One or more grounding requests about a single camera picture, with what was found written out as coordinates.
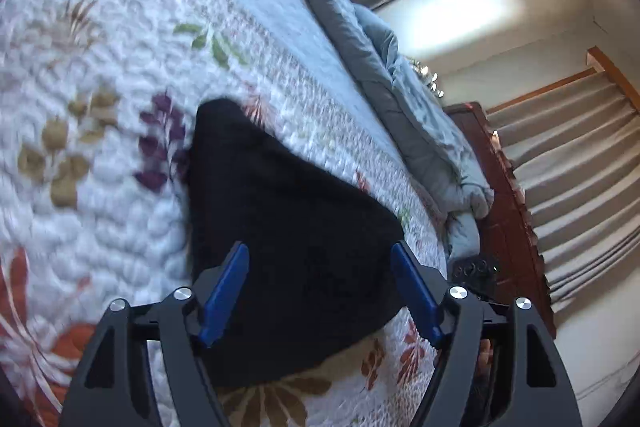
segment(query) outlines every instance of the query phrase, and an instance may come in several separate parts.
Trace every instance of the metal screw cap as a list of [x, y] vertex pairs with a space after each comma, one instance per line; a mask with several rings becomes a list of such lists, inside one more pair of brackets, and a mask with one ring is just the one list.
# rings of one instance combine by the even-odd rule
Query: metal screw cap
[[453, 286], [449, 290], [449, 295], [454, 299], [464, 299], [468, 295], [468, 292], [462, 286]]
[[111, 301], [111, 304], [109, 304], [109, 309], [112, 312], [119, 312], [122, 311], [126, 306], [127, 303], [125, 299], [115, 299], [114, 301]]
[[518, 297], [516, 299], [516, 306], [521, 310], [529, 310], [531, 308], [531, 301], [526, 297]]
[[174, 292], [174, 298], [178, 299], [178, 301], [186, 301], [189, 297], [191, 297], [191, 288], [187, 288], [187, 286], [178, 288]]

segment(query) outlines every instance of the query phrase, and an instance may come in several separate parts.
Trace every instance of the black fabric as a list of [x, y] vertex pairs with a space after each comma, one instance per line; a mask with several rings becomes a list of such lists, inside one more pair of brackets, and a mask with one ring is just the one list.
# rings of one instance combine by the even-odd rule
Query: black fabric
[[41, 427], [25, 409], [0, 366], [0, 425], [2, 427]]
[[204, 354], [214, 385], [318, 365], [400, 309], [389, 270], [403, 238], [396, 216], [290, 153], [234, 102], [198, 109], [188, 186], [193, 278], [220, 264], [234, 241], [250, 251], [225, 335]]

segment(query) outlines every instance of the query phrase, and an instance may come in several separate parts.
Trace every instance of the quilted bedspread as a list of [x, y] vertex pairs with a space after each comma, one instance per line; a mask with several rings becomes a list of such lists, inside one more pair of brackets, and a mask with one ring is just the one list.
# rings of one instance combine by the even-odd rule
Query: quilted bedspread
[[[0, 364], [43, 425], [57, 425], [112, 299], [149, 303], [189, 283], [182, 175], [205, 100], [236, 100], [369, 192], [444, 272], [393, 143], [305, 0], [0, 0], [0, 49]], [[149, 351], [162, 421], [177, 426]], [[235, 426], [408, 425], [433, 355], [405, 309], [312, 371], [220, 398]]]

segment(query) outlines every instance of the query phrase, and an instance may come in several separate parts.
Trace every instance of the leaf pattern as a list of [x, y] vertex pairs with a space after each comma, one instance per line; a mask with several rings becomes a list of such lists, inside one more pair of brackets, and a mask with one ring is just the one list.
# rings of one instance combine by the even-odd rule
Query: leaf pattern
[[180, 33], [189, 33], [189, 34], [196, 34], [196, 33], [200, 33], [203, 30], [202, 26], [197, 25], [197, 24], [178, 24], [175, 28], [174, 28], [174, 34], [180, 34]]
[[[8, 273], [0, 267], [0, 365], [7, 369], [18, 365], [19, 377], [12, 384], [24, 397], [26, 408], [41, 425], [57, 427], [73, 370], [95, 327], [73, 324], [51, 344], [49, 332], [38, 334], [27, 328], [29, 263], [24, 248], [15, 249], [6, 268]], [[78, 301], [90, 281], [89, 276], [83, 277], [71, 295], [53, 304], [65, 309]]]
[[264, 410], [271, 427], [287, 427], [287, 415], [282, 410], [280, 401], [271, 386], [264, 388]]
[[404, 343], [408, 347], [400, 355], [400, 371], [398, 373], [398, 385], [404, 385], [418, 373], [420, 360], [425, 356], [424, 340], [418, 334], [415, 323], [409, 320], [409, 330], [404, 336]]
[[287, 427], [289, 419], [298, 427], [306, 427], [308, 414], [298, 393], [322, 396], [330, 388], [331, 382], [324, 378], [293, 377], [250, 389], [217, 389], [216, 392], [227, 416], [236, 413], [244, 399], [249, 396], [242, 411], [241, 426], [259, 427], [262, 417], [266, 415], [270, 427]]
[[233, 413], [235, 413], [236, 410], [238, 410], [238, 407], [240, 407], [240, 404], [242, 403], [242, 400], [245, 396], [246, 389], [240, 389], [239, 391], [236, 391], [235, 393], [232, 393], [229, 397], [227, 397], [222, 404], [222, 409], [225, 412], [225, 415], [231, 416]]
[[69, 136], [68, 121], [52, 118], [46, 122], [40, 133], [46, 152], [22, 144], [18, 154], [18, 171], [37, 184], [50, 182], [49, 197], [58, 208], [77, 208], [79, 181], [86, 178], [91, 170], [89, 161], [79, 153], [69, 153], [69, 144], [95, 144], [104, 138], [108, 125], [117, 125], [114, 106], [120, 97], [111, 89], [101, 87], [87, 100], [80, 94], [66, 106], [71, 115], [78, 119], [78, 133]]
[[365, 378], [365, 388], [367, 391], [371, 391], [378, 379], [378, 369], [382, 365], [382, 361], [386, 356], [385, 350], [382, 348], [382, 344], [378, 339], [373, 340], [372, 349], [369, 354], [362, 360], [360, 365], [360, 372]]
[[356, 183], [360, 190], [362, 190], [363, 192], [366, 192], [367, 194], [370, 194], [371, 185], [369, 184], [367, 179], [364, 177], [364, 174], [362, 174], [362, 172], [358, 170], [356, 170]]
[[58, 208], [65, 206], [77, 208], [78, 189], [76, 188], [76, 181], [70, 177], [53, 180], [49, 187], [49, 196], [51, 197], [51, 203]]
[[167, 181], [175, 191], [175, 177], [183, 179], [188, 169], [184, 113], [175, 107], [166, 92], [154, 95], [151, 103], [152, 111], [140, 112], [140, 120], [149, 126], [149, 134], [138, 140], [138, 148], [145, 157], [145, 168], [135, 172], [134, 177], [152, 192], [160, 192]]
[[249, 97], [242, 105], [245, 115], [261, 129], [276, 134], [276, 112], [273, 106], [262, 95], [257, 94], [252, 86], [249, 86], [249, 90]]
[[238, 63], [241, 66], [249, 65], [248, 62], [244, 60], [244, 57], [238, 51], [238, 49], [224, 35], [220, 35], [220, 40], [225, 45], [225, 47], [229, 50], [229, 52], [238, 60]]
[[289, 417], [300, 427], [306, 426], [306, 407], [300, 399], [280, 385], [274, 385], [274, 391]]
[[191, 47], [194, 50], [201, 50], [206, 45], [207, 45], [207, 36], [205, 34], [198, 35], [196, 38], [193, 39], [193, 42], [191, 43]]
[[225, 68], [225, 70], [229, 69], [229, 56], [226, 54], [224, 49], [222, 49], [220, 42], [215, 37], [211, 39], [211, 54], [221, 67]]
[[174, 35], [187, 34], [194, 36], [191, 41], [192, 50], [202, 50], [206, 47], [210, 36], [211, 56], [221, 68], [229, 69], [229, 56], [241, 66], [247, 66], [248, 62], [224, 35], [213, 31], [211, 28], [193, 23], [181, 23], [174, 27]]
[[409, 223], [411, 222], [411, 211], [403, 206], [400, 210], [398, 210], [396, 216], [398, 216], [398, 219], [400, 220], [402, 229], [406, 232], [409, 229]]
[[23, 176], [27, 176], [33, 182], [42, 183], [44, 181], [44, 169], [46, 160], [39, 151], [26, 144], [22, 144], [18, 155], [18, 171]]
[[55, 118], [47, 121], [42, 130], [42, 144], [49, 152], [62, 151], [66, 147], [69, 125]]
[[241, 427], [260, 427], [260, 416], [262, 407], [260, 405], [260, 388], [254, 390], [253, 396], [249, 399], [244, 409]]

